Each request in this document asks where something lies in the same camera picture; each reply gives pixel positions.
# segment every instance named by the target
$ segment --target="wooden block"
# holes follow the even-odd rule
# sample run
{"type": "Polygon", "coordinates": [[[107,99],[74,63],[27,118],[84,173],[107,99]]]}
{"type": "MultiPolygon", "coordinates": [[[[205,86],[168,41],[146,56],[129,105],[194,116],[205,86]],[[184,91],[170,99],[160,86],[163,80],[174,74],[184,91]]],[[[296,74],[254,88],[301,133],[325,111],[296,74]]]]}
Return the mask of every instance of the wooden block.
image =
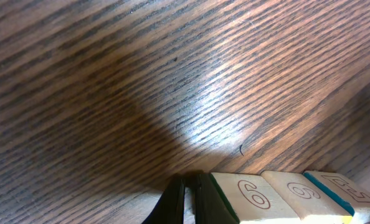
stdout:
{"type": "Polygon", "coordinates": [[[303,223],[348,224],[351,215],[302,174],[264,171],[261,176],[291,206],[303,223]]]}
{"type": "Polygon", "coordinates": [[[341,174],[306,171],[304,176],[352,214],[352,224],[370,224],[370,193],[341,174]]]}
{"type": "Polygon", "coordinates": [[[240,223],[301,223],[297,214],[264,178],[212,173],[229,210],[240,223]]]}

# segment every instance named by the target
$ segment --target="black object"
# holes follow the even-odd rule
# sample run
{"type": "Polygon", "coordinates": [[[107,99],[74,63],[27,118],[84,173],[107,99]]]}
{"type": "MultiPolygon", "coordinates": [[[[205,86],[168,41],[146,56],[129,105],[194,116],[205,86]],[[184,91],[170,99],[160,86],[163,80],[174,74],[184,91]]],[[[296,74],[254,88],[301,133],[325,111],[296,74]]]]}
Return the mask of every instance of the black object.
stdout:
{"type": "Polygon", "coordinates": [[[196,183],[196,224],[238,224],[222,201],[209,174],[198,174],[196,183]]]}
{"type": "Polygon", "coordinates": [[[142,224],[184,223],[184,194],[185,186],[183,179],[176,175],[142,224]]]}

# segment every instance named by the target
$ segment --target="dark scratch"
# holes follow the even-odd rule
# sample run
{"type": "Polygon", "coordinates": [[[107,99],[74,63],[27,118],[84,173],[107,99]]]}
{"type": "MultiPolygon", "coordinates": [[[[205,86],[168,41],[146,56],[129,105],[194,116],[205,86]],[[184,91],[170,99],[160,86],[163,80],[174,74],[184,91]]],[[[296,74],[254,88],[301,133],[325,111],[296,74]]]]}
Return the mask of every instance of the dark scratch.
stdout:
{"type": "Polygon", "coordinates": [[[239,147],[239,152],[241,153],[241,155],[242,155],[242,156],[245,156],[245,155],[243,155],[243,153],[242,153],[242,146],[243,146],[243,145],[240,145],[240,147],[239,147]]]}

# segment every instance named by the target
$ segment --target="number block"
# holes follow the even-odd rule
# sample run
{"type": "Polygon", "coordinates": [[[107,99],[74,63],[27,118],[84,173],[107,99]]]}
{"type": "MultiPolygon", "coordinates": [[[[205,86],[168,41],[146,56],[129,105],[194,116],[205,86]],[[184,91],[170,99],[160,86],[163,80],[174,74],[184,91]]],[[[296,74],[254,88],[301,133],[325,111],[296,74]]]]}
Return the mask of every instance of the number block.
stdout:
{"type": "Polygon", "coordinates": [[[303,223],[350,223],[352,216],[302,174],[264,171],[261,176],[294,209],[303,223]]]}
{"type": "Polygon", "coordinates": [[[240,223],[301,223],[297,214],[264,178],[212,173],[221,196],[240,223]]]}
{"type": "Polygon", "coordinates": [[[351,223],[370,224],[370,193],[341,174],[306,171],[304,176],[352,214],[351,223]]]}

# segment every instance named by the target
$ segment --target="wood grain surface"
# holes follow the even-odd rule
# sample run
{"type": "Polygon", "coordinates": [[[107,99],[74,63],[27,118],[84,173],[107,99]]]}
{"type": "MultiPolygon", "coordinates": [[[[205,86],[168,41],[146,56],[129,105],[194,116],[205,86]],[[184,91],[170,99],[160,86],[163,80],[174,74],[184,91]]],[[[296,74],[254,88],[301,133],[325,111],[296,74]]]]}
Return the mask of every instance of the wood grain surface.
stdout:
{"type": "Polygon", "coordinates": [[[174,173],[305,169],[370,191],[370,0],[0,0],[0,223],[141,223],[174,173]]]}

